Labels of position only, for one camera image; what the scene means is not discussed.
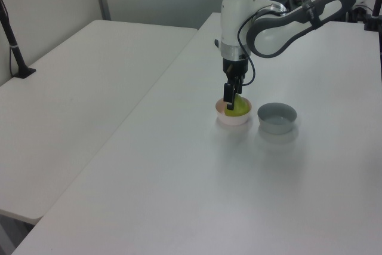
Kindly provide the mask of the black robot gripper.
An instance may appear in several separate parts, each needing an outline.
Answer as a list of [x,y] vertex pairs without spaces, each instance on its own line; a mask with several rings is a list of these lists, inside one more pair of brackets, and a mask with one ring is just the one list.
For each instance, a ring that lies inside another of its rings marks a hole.
[[227,110],[234,110],[235,94],[242,93],[245,75],[248,72],[248,63],[248,59],[239,61],[223,59],[223,72],[229,82],[224,84],[223,89],[223,101]]

